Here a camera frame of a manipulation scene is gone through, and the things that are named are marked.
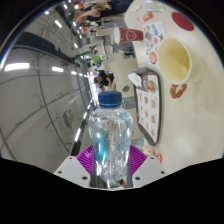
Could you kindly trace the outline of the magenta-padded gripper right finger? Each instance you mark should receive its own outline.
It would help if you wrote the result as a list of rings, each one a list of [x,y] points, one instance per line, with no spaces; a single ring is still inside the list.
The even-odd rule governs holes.
[[[146,156],[130,146],[129,173],[133,188],[140,188],[166,176],[166,171],[155,156]]]

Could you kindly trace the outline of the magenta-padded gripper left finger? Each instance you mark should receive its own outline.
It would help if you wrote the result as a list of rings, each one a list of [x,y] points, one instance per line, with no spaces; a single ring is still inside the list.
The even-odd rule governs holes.
[[[77,156],[68,156],[54,174],[84,188],[97,188],[99,179],[96,176],[92,147],[87,147]]]

